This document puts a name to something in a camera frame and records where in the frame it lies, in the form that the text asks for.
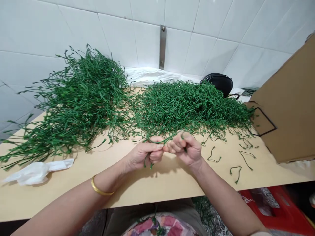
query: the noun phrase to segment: red basket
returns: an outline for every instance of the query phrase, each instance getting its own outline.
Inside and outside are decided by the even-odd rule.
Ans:
[[[314,228],[281,186],[268,187],[268,189],[280,206],[280,208],[272,208],[273,216],[263,215],[254,201],[247,203],[266,228],[306,236],[315,235]],[[240,191],[240,194],[247,199],[253,199],[249,190]]]

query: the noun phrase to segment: tissue paper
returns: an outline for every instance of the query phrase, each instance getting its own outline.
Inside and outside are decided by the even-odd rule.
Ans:
[[[24,169],[8,176],[3,182],[17,181],[19,185],[41,184],[48,180],[46,175],[51,171],[68,169],[72,166],[74,159],[53,162],[33,162]]]

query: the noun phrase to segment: gold bangle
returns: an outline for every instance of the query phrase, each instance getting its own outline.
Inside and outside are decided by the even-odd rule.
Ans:
[[[99,190],[96,186],[95,186],[95,184],[94,184],[94,177],[95,177],[96,175],[94,175],[93,177],[92,177],[92,180],[91,180],[91,185],[92,185],[92,188],[94,189],[94,191],[95,192],[97,192],[98,194],[100,194],[100,195],[103,195],[103,196],[110,196],[110,195],[112,195],[114,192],[112,192],[112,193],[104,193],[104,192],[102,192],[101,190]]]

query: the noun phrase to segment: cardboard box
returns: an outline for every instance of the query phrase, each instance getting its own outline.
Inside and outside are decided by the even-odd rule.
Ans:
[[[277,162],[315,158],[315,35],[250,99],[254,127]]]

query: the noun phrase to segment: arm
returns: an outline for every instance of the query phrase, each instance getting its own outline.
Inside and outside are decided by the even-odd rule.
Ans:
[[[233,235],[251,235],[267,232],[258,217],[247,206],[239,194],[207,164],[201,156],[201,144],[185,132],[179,133],[164,147],[164,151],[175,153],[197,178],[209,201]]]
[[[162,137],[151,139],[163,140]],[[96,187],[102,192],[115,192],[128,173],[143,168],[148,152],[152,153],[146,159],[147,166],[161,161],[162,148],[163,145],[139,143],[127,156],[95,176]],[[12,235],[74,235],[110,197],[95,192],[88,179],[54,200]]]

